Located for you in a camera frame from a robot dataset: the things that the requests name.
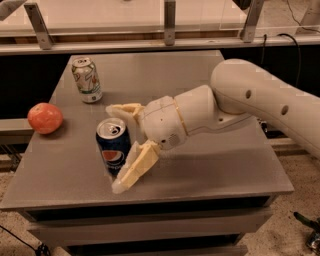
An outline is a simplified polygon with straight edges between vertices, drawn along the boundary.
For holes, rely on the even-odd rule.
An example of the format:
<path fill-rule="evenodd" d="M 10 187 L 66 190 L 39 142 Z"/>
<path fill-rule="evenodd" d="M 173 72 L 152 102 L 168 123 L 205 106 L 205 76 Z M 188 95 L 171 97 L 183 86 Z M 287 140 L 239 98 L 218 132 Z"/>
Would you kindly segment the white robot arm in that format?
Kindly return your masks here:
<path fill-rule="evenodd" d="M 159 159 L 162 150 L 198 133 L 232 131 L 255 116 L 320 157 L 320 98 L 293 87 L 257 65 L 240 59 L 220 62 L 208 85 L 175 97 L 106 107 L 109 116 L 127 122 L 145 138 L 133 143 L 112 191 L 129 190 Z"/>

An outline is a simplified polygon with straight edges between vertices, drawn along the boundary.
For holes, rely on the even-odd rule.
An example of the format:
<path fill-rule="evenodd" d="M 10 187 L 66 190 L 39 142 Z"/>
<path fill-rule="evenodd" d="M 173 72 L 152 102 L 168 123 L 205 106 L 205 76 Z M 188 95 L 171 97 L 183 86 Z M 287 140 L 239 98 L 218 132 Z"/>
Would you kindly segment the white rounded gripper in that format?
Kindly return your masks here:
<path fill-rule="evenodd" d="M 112 104 L 106 107 L 106 112 L 110 117 L 125 122 L 131 142 L 134 142 L 126 163 L 112 183 L 115 194 L 129 190 L 155 165 L 159 160 L 160 148 L 170 150 L 187 139 L 187 132 L 172 97 L 165 96 L 152 101 L 145 108 L 140 103 Z M 144 141 L 143 134 L 149 140 L 140 145 Z"/>

